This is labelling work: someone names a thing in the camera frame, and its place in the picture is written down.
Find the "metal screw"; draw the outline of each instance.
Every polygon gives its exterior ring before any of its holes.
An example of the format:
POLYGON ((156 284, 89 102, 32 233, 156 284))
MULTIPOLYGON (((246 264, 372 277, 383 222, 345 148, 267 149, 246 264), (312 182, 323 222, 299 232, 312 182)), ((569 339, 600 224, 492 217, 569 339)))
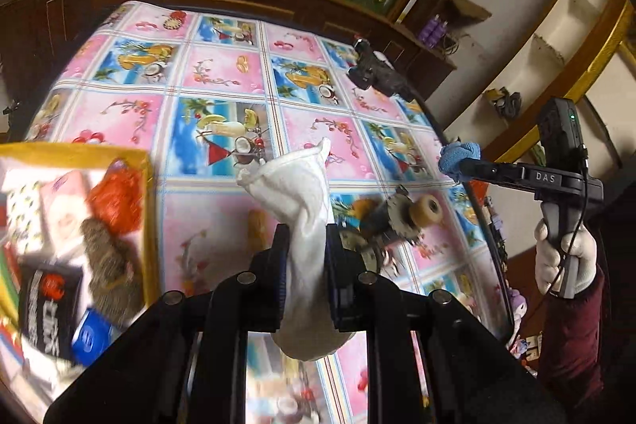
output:
POLYGON ((244 271, 237 275, 237 281, 239 284, 253 284, 256 282, 256 275, 250 271, 244 271))
POLYGON ((433 293, 430 294, 430 296, 433 297, 433 300, 441 305, 445 305, 453 299, 453 296, 446 290, 435 290, 433 293))
POLYGON ((367 284, 367 286, 370 286, 371 284, 375 284, 375 281, 378 280, 378 276, 372 271, 367 270, 358 275, 358 280, 362 284, 367 284))
POLYGON ((164 304, 167 304, 169 306, 175 306, 176 304, 179 304, 183 300, 183 293, 176 290, 168 291, 163 294, 163 297, 161 297, 161 300, 163 300, 164 304))

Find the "pink packet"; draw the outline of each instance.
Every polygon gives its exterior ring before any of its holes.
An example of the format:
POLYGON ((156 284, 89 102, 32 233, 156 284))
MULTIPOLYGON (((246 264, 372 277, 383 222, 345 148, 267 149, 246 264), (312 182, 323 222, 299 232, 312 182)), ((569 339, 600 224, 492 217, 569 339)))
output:
POLYGON ((48 235, 57 259, 71 259, 83 243, 80 225, 92 216, 81 171, 74 170, 41 187, 48 235))

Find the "patterned tablecloth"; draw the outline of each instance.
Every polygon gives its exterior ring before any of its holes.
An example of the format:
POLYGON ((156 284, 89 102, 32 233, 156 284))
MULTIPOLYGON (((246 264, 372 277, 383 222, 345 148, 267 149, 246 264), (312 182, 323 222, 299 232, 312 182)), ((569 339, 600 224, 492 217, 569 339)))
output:
MULTIPOLYGON (((352 47, 226 15, 139 2, 117 9, 51 89, 30 139, 146 149, 157 174, 163 290, 213 288, 266 248, 276 225, 236 185, 240 168, 329 137, 337 221, 402 184, 434 194, 443 221, 390 251, 402 289, 456 294, 495 335, 508 326, 491 252, 462 186, 439 173, 440 140, 416 102, 356 89, 352 47)), ((249 340, 248 422, 366 421, 366 344, 300 363, 249 340)))

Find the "white glove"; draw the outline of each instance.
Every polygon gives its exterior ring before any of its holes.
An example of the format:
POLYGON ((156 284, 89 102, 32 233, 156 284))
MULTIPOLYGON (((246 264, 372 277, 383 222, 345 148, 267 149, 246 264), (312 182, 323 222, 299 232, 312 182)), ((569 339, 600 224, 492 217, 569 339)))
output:
POLYGON ((335 352, 351 333, 338 332, 329 307, 324 274, 325 225, 333 223, 324 162, 329 139, 275 158, 254 173, 242 170, 237 184, 291 232, 285 310, 273 333, 287 356, 314 361, 335 352))
MULTIPOLYGON (((555 279, 561 262, 562 252, 558 252, 548 243, 548 227, 541 220, 534 231, 537 240, 537 256, 534 263, 534 278, 542 294, 548 291, 549 284, 555 279)), ((572 234, 566 234, 561 240, 561 248, 567 252, 572 240, 572 234)), ((576 293, 582 292, 592 284, 596 277, 597 244, 587 228, 581 224, 576 234, 570 253, 579 258, 579 272, 576 276, 576 293)), ((552 291, 559 291, 563 274, 552 286, 552 291)))

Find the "maroon sleeve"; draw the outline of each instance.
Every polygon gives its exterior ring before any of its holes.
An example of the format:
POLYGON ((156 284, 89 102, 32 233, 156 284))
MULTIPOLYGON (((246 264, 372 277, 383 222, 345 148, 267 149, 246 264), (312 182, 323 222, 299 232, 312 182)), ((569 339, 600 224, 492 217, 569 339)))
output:
POLYGON ((603 388, 599 364, 601 299, 605 276, 572 300, 549 295, 539 358, 539 380, 571 415, 603 388))

